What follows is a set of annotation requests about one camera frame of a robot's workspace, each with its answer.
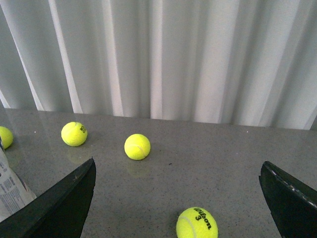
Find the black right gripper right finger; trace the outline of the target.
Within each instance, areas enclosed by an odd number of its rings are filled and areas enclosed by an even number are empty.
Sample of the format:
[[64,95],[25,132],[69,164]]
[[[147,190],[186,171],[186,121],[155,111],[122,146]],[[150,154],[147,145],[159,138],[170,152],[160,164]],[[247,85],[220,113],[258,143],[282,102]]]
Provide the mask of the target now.
[[317,191],[265,161],[259,176],[265,201],[283,238],[317,236]]

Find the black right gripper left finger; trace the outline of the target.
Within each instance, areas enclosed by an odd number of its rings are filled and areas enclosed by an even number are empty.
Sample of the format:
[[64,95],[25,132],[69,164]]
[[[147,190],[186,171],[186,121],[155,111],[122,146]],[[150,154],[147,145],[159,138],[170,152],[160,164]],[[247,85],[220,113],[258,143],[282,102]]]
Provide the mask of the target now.
[[96,165],[89,159],[0,224],[2,238],[79,238],[94,195]]

